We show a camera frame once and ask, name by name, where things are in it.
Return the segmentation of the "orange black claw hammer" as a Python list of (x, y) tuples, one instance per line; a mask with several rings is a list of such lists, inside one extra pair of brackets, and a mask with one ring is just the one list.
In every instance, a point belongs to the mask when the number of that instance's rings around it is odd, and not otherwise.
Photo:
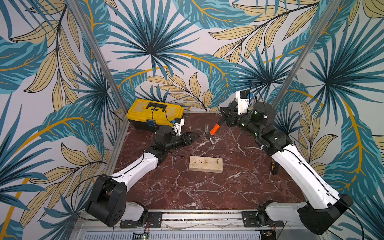
[(216, 125), (210, 129), (209, 125), (205, 125), (205, 135), (209, 142), (213, 145), (215, 141), (213, 140), (213, 136), (220, 129), (221, 125), (226, 121), (226, 118), (222, 116), (220, 120), (216, 123)]

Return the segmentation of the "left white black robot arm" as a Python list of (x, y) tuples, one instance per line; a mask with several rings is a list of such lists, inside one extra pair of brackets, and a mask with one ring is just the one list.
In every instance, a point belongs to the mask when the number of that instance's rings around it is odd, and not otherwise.
[(127, 193), (147, 173), (161, 165), (169, 151), (192, 145), (200, 137), (193, 132), (176, 133), (170, 126), (160, 126), (153, 143), (128, 167), (107, 176), (97, 177), (85, 206), (85, 211), (108, 227), (120, 220), (134, 222), (138, 227), (148, 225), (148, 209), (127, 202)]

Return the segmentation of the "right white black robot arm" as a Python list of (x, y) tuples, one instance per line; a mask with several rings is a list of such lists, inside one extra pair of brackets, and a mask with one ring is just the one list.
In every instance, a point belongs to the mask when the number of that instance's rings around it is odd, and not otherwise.
[(254, 104), (248, 111), (240, 102), (220, 108), (218, 125), (238, 127), (249, 132), (257, 145), (280, 165), (300, 187), (306, 200), (302, 203), (267, 202), (258, 209), (258, 223), (266, 226), (283, 221), (302, 224), (310, 232), (322, 235), (354, 203), (323, 180), (299, 153), (290, 137), (275, 128), (276, 111), (265, 102)]

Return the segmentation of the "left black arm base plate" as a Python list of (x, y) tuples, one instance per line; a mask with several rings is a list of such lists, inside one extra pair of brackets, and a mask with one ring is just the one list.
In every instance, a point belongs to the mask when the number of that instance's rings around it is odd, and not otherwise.
[(162, 224), (162, 212), (144, 212), (138, 221), (124, 220), (120, 222), (121, 229), (159, 229)]

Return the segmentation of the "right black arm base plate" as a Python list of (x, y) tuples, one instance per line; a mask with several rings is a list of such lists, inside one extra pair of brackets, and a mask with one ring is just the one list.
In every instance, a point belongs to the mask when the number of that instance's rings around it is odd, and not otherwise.
[(272, 221), (265, 212), (242, 211), (242, 221), (245, 228), (283, 227), (283, 221)]

